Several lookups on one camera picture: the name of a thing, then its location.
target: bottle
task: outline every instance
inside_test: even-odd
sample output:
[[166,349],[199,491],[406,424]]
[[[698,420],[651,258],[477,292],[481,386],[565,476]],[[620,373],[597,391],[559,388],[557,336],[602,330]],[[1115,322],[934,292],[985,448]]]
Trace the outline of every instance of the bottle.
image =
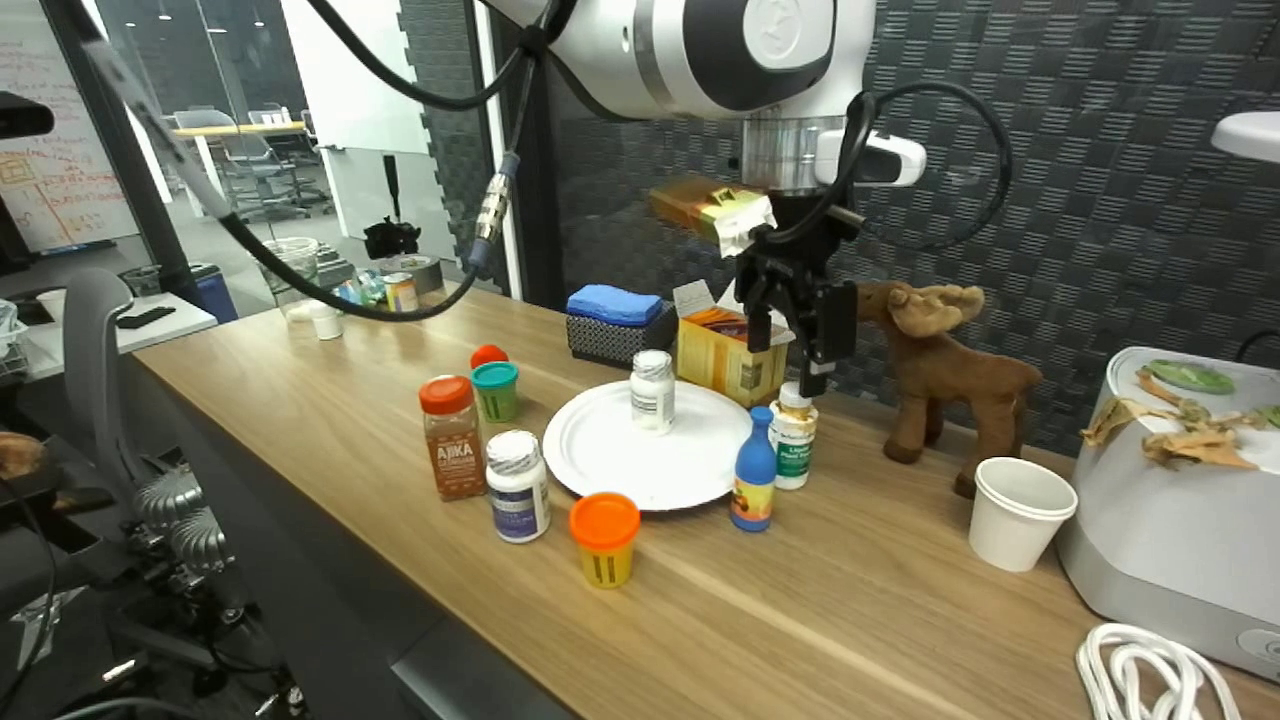
[[815,440],[815,409],[799,396],[799,386],[789,381],[773,400],[773,453],[777,453],[777,489],[804,489]]
[[773,424],[773,412],[763,405],[753,409],[753,436],[735,453],[732,524],[738,531],[763,531],[773,521],[777,456],[766,443],[766,424]]
[[472,381],[434,375],[416,391],[424,409],[424,440],[444,501],[482,491],[481,420],[472,412]]
[[547,469],[531,434],[494,434],[482,443],[491,530],[508,545],[547,531]]
[[670,430],[676,417],[676,373],[670,354],[643,349],[632,355],[632,417],[639,430]]

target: brown jar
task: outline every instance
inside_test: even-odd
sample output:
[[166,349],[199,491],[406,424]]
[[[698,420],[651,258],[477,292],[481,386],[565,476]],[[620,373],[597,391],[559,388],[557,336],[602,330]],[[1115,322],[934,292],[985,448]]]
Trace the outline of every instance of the brown jar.
[[424,440],[440,498],[482,498],[482,443],[472,412],[472,381],[434,375],[416,400],[424,409]]

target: wooden toy reindeer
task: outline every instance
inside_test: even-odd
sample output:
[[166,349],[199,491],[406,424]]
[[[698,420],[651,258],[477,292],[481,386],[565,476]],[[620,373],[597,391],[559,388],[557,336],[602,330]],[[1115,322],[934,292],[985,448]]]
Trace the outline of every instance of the wooden toy reindeer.
[[985,307],[980,289],[960,285],[862,285],[857,322],[878,326],[893,349],[895,424],[882,456],[917,466],[945,430],[945,400],[963,400],[974,424],[974,448],[963,453],[955,491],[971,498],[971,469],[985,456],[1019,453],[1019,417],[1039,373],[1015,355],[974,354],[949,333]]

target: pill bottle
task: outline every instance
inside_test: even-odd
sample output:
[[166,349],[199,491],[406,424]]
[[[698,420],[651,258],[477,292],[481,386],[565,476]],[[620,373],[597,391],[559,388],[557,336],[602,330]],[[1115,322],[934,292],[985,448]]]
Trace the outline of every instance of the pill bottle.
[[632,355],[632,417],[639,430],[670,430],[676,417],[676,373],[670,373],[670,354],[643,349]]
[[482,498],[482,448],[472,409],[472,381],[434,375],[416,391],[424,409],[424,440],[444,501]]
[[482,479],[491,530],[508,545],[528,545],[547,531],[547,469],[531,434],[494,434],[482,443]]
[[777,489],[804,489],[818,412],[789,381],[773,400],[766,440],[777,448]]

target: white plate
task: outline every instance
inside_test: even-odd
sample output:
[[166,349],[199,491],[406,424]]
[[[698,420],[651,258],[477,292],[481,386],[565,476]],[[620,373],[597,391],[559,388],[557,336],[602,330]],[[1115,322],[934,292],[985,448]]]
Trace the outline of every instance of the white plate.
[[697,386],[676,386],[666,434],[639,430],[620,381],[567,400],[547,424],[545,453],[576,498],[625,491],[639,514],[681,514],[728,498],[746,436],[753,417]]

